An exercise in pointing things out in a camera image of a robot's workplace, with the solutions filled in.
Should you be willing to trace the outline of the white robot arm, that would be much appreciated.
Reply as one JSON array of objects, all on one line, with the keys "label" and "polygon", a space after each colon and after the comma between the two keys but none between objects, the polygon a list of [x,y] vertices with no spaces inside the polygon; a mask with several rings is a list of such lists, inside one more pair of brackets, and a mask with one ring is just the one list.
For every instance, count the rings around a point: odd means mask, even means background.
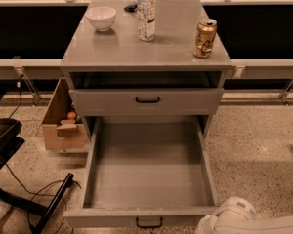
[{"label": "white robot arm", "polygon": [[293,234],[293,215],[257,219],[250,202],[230,197],[199,221],[194,234]]}]

